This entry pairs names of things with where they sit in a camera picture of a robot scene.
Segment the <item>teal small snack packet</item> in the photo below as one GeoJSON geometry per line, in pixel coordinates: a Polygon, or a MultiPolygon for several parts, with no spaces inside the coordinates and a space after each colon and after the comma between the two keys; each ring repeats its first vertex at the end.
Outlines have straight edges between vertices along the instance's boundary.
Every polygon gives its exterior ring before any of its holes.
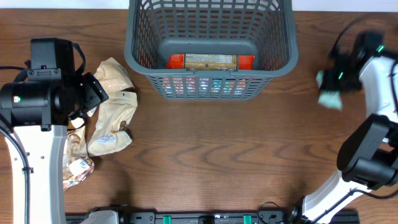
{"type": "Polygon", "coordinates": [[[316,81],[319,89],[318,104],[325,108],[342,111],[343,102],[341,100],[339,91],[322,90],[321,85],[323,83],[323,71],[319,71],[316,76],[316,81]]]}

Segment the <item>Kleenex tissue multipack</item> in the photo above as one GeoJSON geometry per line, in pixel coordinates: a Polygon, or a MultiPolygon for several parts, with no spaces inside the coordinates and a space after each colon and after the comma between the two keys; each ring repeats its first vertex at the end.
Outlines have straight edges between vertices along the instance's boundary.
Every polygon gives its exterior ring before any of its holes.
{"type": "Polygon", "coordinates": [[[192,98],[195,95],[198,95],[200,98],[204,98],[206,95],[215,98],[220,93],[223,97],[241,95],[248,81],[248,78],[240,78],[238,80],[226,78],[223,80],[222,78],[206,77],[166,77],[160,79],[160,85],[167,96],[171,96],[174,93],[179,98],[184,95],[187,95],[188,98],[192,98]]]}

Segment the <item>grey plastic lattice basket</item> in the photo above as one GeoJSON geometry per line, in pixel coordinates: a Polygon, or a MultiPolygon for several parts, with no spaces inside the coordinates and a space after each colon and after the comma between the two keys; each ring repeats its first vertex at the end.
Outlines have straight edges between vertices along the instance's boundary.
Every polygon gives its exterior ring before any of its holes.
{"type": "Polygon", "coordinates": [[[160,96],[250,100],[299,59],[290,0],[130,0],[124,58],[160,96]],[[252,70],[166,69],[172,54],[254,55],[252,70]],[[248,78],[241,95],[167,96],[161,78],[248,78]]]}

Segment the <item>orange tan cracker package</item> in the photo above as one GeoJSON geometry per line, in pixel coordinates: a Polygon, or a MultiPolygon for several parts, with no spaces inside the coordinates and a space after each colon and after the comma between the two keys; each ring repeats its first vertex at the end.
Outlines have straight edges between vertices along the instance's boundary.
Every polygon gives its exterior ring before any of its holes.
{"type": "Polygon", "coordinates": [[[252,70],[254,55],[172,54],[166,69],[252,70]]]}

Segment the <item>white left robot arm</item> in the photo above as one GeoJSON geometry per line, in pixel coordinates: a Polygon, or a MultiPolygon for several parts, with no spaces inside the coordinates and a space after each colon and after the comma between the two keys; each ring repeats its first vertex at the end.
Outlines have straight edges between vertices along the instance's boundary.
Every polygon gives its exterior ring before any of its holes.
{"type": "Polygon", "coordinates": [[[14,223],[66,223],[63,150],[69,121],[106,101],[85,65],[75,66],[78,44],[32,39],[30,62],[1,87],[1,133],[12,165],[14,223]]]}

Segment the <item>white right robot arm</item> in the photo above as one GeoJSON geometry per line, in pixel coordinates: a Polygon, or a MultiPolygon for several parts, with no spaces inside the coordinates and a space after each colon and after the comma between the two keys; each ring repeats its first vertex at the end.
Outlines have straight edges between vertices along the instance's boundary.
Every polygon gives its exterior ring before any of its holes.
{"type": "Polygon", "coordinates": [[[331,223],[362,195],[379,200],[397,195],[374,194],[397,183],[397,52],[387,50],[383,40],[382,32],[362,32],[349,54],[341,54],[334,44],[334,67],[318,73],[319,103],[340,109],[342,92],[362,90],[366,119],[340,147],[337,170],[304,196],[288,223],[331,223]]]}

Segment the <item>beige crumpled snack pouch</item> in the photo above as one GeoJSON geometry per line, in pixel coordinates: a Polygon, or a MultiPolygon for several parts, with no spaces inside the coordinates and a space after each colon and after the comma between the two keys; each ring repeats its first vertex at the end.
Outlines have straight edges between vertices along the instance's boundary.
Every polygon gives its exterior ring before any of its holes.
{"type": "Polygon", "coordinates": [[[127,70],[112,57],[100,63],[94,76],[106,93],[114,93],[134,87],[127,70]]]}

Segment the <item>beige pouch with hang hole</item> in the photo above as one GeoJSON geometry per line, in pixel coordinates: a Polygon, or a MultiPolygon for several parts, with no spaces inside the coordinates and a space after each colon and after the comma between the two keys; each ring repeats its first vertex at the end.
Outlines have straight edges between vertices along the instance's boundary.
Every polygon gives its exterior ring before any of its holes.
{"type": "Polygon", "coordinates": [[[98,108],[96,129],[88,144],[90,156],[119,152],[132,143],[128,126],[137,109],[136,93],[118,91],[108,96],[98,108]]]}

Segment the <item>white brown Pancee snack bag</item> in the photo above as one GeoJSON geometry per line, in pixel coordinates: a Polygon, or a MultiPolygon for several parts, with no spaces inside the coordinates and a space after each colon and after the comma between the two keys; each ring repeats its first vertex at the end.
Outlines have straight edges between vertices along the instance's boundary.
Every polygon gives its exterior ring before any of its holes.
{"type": "Polygon", "coordinates": [[[94,162],[89,158],[86,148],[85,127],[82,118],[69,122],[72,131],[67,132],[63,151],[63,191],[83,182],[93,173],[94,162]]]}

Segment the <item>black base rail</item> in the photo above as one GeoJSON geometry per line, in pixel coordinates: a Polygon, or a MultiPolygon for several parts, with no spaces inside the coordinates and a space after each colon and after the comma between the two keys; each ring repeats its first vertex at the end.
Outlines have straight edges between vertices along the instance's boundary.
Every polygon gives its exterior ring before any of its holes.
{"type": "Polygon", "coordinates": [[[109,223],[125,224],[260,224],[288,223],[287,212],[283,208],[262,208],[256,212],[216,212],[216,213],[133,213],[127,207],[98,207],[86,214],[69,214],[67,223],[90,223],[91,219],[112,211],[109,223]]]}

